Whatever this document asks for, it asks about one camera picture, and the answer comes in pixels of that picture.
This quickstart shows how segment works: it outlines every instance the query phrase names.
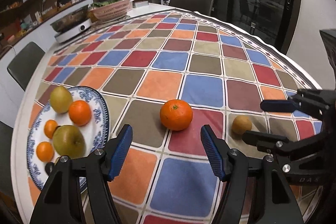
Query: table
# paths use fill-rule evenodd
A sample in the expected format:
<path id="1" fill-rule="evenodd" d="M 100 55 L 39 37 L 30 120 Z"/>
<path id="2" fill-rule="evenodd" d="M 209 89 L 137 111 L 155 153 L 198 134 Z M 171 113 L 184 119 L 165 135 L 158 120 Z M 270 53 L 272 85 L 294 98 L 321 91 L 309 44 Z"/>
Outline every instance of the table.
<path id="1" fill-rule="evenodd" d="M 259 107 L 262 99 L 285 99 L 298 88 L 320 88 L 300 66 L 232 24 L 165 9 L 171 8 L 133 9 L 130 14 L 136 18 L 66 47 L 55 45 L 39 64 L 16 119 L 11 151 L 14 194 L 25 223 L 39 195 L 26 170 L 28 128 L 60 84 L 88 85 L 103 95 L 110 138 L 125 123 L 133 127 L 123 169 L 109 183 L 124 223 L 211 221 L 224 184 L 213 175 L 200 142 L 204 124 L 230 147 L 259 158 L 265 154 L 232 135 L 236 115 L 248 115 L 253 130 L 290 140 L 319 133 L 321 122 L 301 112 L 264 113 Z M 162 127 L 159 110 L 174 98 L 192 106 L 194 119 L 186 130 L 171 133 Z M 241 223 L 246 223 L 250 207 L 252 180 L 248 183 Z M 307 218 L 320 190 L 292 189 Z M 82 197 L 85 206 L 86 193 Z"/>

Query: silver bolt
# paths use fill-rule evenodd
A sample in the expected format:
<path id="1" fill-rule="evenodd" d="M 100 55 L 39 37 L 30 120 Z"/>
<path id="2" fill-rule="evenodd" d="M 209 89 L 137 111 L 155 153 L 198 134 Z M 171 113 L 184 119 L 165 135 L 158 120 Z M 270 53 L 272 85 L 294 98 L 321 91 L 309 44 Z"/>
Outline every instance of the silver bolt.
<path id="1" fill-rule="evenodd" d="M 291 169 L 291 166 L 289 164 L 285 164 L 283 167 L 282 167 L 282 170 L 284 173 L 288 173 Z"/>
<path id="2" fill-rule="evenodd" d="M 276 147 L 281 147 L 281 146 L 283 146 L 283 142 L 282 141 L 277 141 L 277 143 L 275 144 L 276 145 Z"/>
<path id="3" fill-rule="evenodd" d="M 99 156 L 99 155 L 104 153 L 104 150 L 102 150 L 101 148 L 98 148 L 94 151 L 94 153 L 95 153 L 95 155 Z"/>
<path id="4" fill-rule="evenodd" d="M 268 162 L 272 162 L 274 160 L 274 158 L 270 155 L 267 155 L 265 156 L 265 159 L 268 161 Z"/>
<path id="5" fill-rule="evenodd" d="M 236 148 L 230 149 L 230 154 L 233 155 L 233 156 L 237 156 L 238 155 L 238 149 L 236 149 Z"/>
<path id="6" fill-rule="evenodd" d="M 68 159 L 69 159 L 68 156 L 62 156 L 59 160 L 60 160 L 61 162 L 67 162 Z"/>

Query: pear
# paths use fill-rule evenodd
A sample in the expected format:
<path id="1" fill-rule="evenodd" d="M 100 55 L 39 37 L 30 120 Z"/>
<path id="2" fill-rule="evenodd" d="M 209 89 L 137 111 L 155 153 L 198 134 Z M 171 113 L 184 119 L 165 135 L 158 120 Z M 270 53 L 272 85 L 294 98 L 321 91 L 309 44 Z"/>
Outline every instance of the pear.
<path id="1" fill-rule="evenodd" d="M 56 129 L 52 142 L 56 152 L 71 159 L 81 158 L 85 153 L 85 141 L 79 128 L 72 125 L 61 126 Z"/>
<path id="2" fill-rule="evenodd" d="M 72 95 L 62 85 L 56 87 L 50 93 L 50 105 L 56 113 L 65 113 L 73 102 Z"/>

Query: blue and white plate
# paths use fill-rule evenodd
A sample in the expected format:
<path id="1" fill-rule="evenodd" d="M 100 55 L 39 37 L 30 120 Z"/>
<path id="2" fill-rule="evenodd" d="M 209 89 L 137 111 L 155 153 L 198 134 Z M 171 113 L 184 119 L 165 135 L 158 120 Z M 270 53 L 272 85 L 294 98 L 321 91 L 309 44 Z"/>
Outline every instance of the blue and white plate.
<path id="1" fill-rule="evenodd" d="M 92 111 L 90 122 L 85 126 L 79 127 L 85 140 L 84 156 L 87 156 L 93 150 L 104 147 L 108 140 L 110 131 L 109 111 L 104 98 L 95 89 L 88 86 L 74 86 L 68 90 L 71 92 L 74 101 L 85 100 Z M 60 126 L 73 124 L 68 113 L 57 114 L 50 106 L 50 102 L 48 102 L 41 109 L 31 126 L 27 140 L 27 167 L 31 178 L 40 190 L 47 181 L 48 175 L 44 170 L 45 163 L 41 162 L 36 155 L 36 147 L 40 142 L 44 141 L 53 143 L 43 131 L 46 121 L 50 119 L 55 120 Z M 53 162 L 59 156 L 55 151 Z M 83 192 L 86 189 L 86 178 L 80 178 L 79 182 L 81 192 Z"/>

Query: oval plate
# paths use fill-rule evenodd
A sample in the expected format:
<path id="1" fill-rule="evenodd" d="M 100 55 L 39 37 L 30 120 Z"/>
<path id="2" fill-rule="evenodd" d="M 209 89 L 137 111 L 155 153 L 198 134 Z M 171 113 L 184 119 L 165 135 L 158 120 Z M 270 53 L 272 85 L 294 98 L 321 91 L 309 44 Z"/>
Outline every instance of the oval plate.
<path id="1" fill-rule="evenodd" d="M 79 127 L 85 140 L 85 154 L 87 156 L 97 148 L 103 148 L 107 142 L 110 131 L 109 111 L 103 96 L 95 89 L 88 86 L 74 86 L 68 89 L 74 101 L 84 100 L 91 108 L 92 118 L 90 122 Z M 40 110 L 29 131 L 27 140 L 27 167 L 30 176 L 36 186 L 42 190 L 48 175 L 44 170 L 45 163 L 40 161 L 36 155 L 36 147 L 40 142 L 48 141 L 53 143 L 43 131 L 47 120 L 53 119 L 59 125 L 73 124 L 68 113 L 57 114 L 50 106 L 50 101 Z M 53 162 L 60 155 L 55 151 Z M 80 178 L 81 193 L 86 189 L 86 178 Z"/>

